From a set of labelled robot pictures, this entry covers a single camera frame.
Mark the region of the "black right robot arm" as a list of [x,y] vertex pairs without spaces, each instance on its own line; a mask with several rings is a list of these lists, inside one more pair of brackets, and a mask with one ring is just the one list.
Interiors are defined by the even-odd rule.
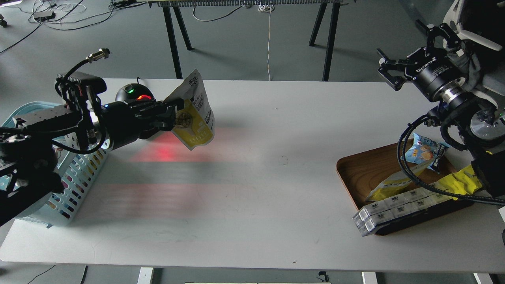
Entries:
[[[390,59],[382,50],[378,72],[396,91],[406,81],[414,84],[429,102],[439,105],[410,123],[397,142],[397,161],[401,170],[416,185],[431,192],[482,204],[504,205],[504,113],[494,103],[462,88],[465,79],[449,59],[449,52],[462,53],[462,40],[447,25],[427,27],[416,22],[427,36],[420,47],[405,59]],[[405,145],[422,123],[440,127],[446,143],[458,151],[469,151],[472,168],[490,196],[473,196],[443,192],[420,180],[406,165]]]

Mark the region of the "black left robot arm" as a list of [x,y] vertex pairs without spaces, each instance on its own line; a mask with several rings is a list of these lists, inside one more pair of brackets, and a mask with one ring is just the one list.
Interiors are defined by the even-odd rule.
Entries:
[[1,191],[1,225],[42,198],[64,192],[54,146],[86,155],[97,152],[106,140],[115,150],[174,128],[183,99],[157,101],[140,84],[122,88],[128,99],[101,104],[99,94],[107,89],[104,79],[78,69],[109,54],[99,49],[58,76],[55,90],[62,105],[15,116],[13,127],[1,127],[1,176],[9,177]]

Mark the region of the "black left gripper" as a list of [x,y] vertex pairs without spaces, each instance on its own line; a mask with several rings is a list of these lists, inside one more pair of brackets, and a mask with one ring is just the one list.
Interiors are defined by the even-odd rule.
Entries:
[[184,128],[185,115],[166,114],[182,110],[184,106],[183,99],[171,102],[135,101],[130,104],[113,102],[102,106],[101,123],[106,128],[109,149],[118,149],[137,139],[146,140],[158,131]]

